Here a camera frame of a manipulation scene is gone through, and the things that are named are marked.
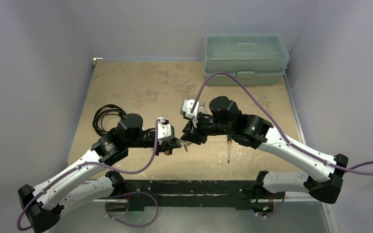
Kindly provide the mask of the grey key holder plate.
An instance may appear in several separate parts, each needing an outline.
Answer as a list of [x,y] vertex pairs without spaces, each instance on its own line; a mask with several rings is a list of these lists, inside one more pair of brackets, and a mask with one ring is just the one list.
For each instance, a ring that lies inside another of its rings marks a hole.
[[192,142],[180,140],[180,139],[177,139],[177,143],[181,145],[185,149],[186,152],[188,152],[188,146],[192,144]]

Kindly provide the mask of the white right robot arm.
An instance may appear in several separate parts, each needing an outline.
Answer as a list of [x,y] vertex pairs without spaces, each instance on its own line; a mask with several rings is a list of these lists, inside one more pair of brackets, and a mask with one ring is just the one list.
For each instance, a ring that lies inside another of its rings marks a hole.
[[241,146],[270,153],[300,169],[289,173],[259,172],[253,184],[258,197],[300,192],[324,203],[336,203],[349,161],[347,156],[325,154],[280,134],[268,120],[242,113],[226,96],[211,100],[209,109],[208,115],[199,111],[195,100],[183,101],[180,113],[188,123],[182,130],[182,140],[201,145],[208,136],[230,135]]

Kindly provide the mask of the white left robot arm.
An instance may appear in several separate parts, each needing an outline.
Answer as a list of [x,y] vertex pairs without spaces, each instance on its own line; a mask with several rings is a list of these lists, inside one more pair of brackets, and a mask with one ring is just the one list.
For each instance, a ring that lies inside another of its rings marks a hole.
[[146,170],[159,153],[171,155],[181,146],[167,118],[157,118],[153,128],[144,130],[143,118],[139,114],[121,117],[117,126],[101,136],[76,162],[41,184],[25,184],[18,190],[22,211],[17,218],[17,229],[33,229],[36,233],[50,229],[60,220],[66,207],[61,201],[68,200],[68,194],[88,178],[112,169],[115,163],[128,156],[130,148],[152,149],[149,162],[131,172],[138,174]]

